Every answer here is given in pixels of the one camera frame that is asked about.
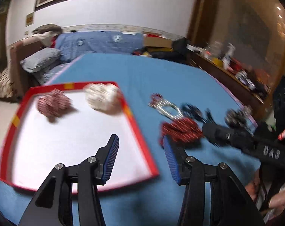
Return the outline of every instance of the yellow object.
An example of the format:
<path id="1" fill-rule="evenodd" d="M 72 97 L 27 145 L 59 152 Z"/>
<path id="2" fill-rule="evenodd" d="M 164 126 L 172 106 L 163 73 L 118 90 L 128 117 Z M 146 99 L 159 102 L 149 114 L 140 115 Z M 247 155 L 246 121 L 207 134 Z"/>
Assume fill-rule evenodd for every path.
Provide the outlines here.
<path id="1" fill-rule="evenodd" d="M 173 52 L 172 48 L 168 47 L 148 47 L 148 52 Z"/>
<path id="2" fill-rule="evenodd" d="M 144 52 L 142 55 L 148 58 L 152 58 L 152 56 L 148 52 Z"/>
<path id="3" fill-rule="evenodd" d="M 72 82 L 72 83 L 65 83 L 64 84 L 64 88 L 66 89 L 66 90 L 68 90 L 68 89 L 74 89 L 74 83 Z"/>
<path id="4" fill-rule="evenodd" d="M 213 58 L 213 59 L 212 59 L 212 62 L 213 62 L 216 66 L 223 67 L 223 62 L 222 62 L 222 60 L 220 60 L 220 59 L 218 59 L 218 58 Z"/>
<path id="5" fill-rule="evenodd" d="M 124 107 L 124 112 L 126 113 L 126 115 L 127 115 L 129 118 L 133 117 L 132 111 L 131 111 L 131 110 L 129 109 L 129 107 L 126 106 L 126 105 L 125 105 L 125 107 Z"/>
<path id="6" fill-rule="evenodd" d="M 15 115 L 14 119 L 12 120 L 12 123 L 15 127 L 18 127 L 20 124 L 20 119 L 18 116 Z"/>

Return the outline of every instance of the patterned cushion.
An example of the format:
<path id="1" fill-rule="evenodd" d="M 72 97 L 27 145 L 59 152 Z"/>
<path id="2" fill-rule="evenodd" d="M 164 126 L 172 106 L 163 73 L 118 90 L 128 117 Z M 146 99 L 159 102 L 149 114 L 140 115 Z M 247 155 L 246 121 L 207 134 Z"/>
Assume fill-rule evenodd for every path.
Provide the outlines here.
<path id="1" fill-rule="evenodd" d="M 8 68 L 0 72 L 0 98 L 13 96 L 12 83 L 9 80 Z"/>

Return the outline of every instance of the cardboard box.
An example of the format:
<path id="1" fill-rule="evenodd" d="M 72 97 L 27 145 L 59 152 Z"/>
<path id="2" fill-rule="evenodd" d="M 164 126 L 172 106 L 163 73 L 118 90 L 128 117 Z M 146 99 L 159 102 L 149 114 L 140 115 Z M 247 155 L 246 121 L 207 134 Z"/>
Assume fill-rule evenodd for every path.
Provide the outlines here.
<path id="1" fill-rule="evenodd" d="M 144 46 L 145 47 L 167 47 L 172 48 L 172 40 L 162 37 L 145 37 Z"/>

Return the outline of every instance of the gray pillow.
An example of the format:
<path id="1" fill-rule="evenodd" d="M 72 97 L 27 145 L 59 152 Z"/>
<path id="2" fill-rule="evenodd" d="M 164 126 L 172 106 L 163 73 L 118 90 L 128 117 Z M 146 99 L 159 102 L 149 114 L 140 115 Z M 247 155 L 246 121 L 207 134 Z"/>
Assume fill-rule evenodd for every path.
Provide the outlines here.
<path id="1" fill-rule="evenodd" d="M 59 59 L 51 63 L 49 66 L 45 67 L 44 69 L 39 70 L 38 72 L 33 72 L 33 76 L 36 78 L 36 80 L 43 85 L 45 82 L 47 82 L 47 78 L 44 77 L 45 73 L 48 73 L 50 70 L 52 70 L 54 67 L 58 66 L 61 63 Z"/>
<path id="2" fill-rule="evenodd" d="M 55 48 L 46 47 L 24 60 L 20 61 L 22 68 L 29 72 L 37 72 L 51 65 L 55 60 L 61 57 L 61 51 Z"/>

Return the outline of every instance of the blue table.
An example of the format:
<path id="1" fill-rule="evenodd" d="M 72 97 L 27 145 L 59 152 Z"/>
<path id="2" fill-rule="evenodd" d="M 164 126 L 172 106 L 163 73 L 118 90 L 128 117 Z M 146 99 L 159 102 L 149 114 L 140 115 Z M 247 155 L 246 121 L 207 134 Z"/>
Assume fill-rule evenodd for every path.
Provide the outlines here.
<path id="1" fill-rule="evenodd" d="M 204 71 L 166 60 L 131 55 L 90 53 L 72 64 L 52 83 L 116 81 L 136 118 L 158 166 L 156 179 L 121 190 L 100 194 L 107 226 L 175 226 L 178 221 L 184 186 L 172 179 L 164 150 L 158 144 L 160 123 L 168 119 L 147 104 L 152 93 L 160 93 L 180 106 L 191 103 L 202 112 L 211 110 L 214 120 L 224 124 L 225 112 L 237 103 Z M 187 150 L 201 162 L 217 165 L 226 162 L 246 185 L 260 162 L 233 148 L 218 148 L 206 139 Z M 0 210 L 18 224 L 32 194 L 14 190 L 0 181 Z M 206 184 L 205 222 L 209 224 L 210 185 Z M 79 225 L 77 202 L 73 202 L 74 225 Z"/>

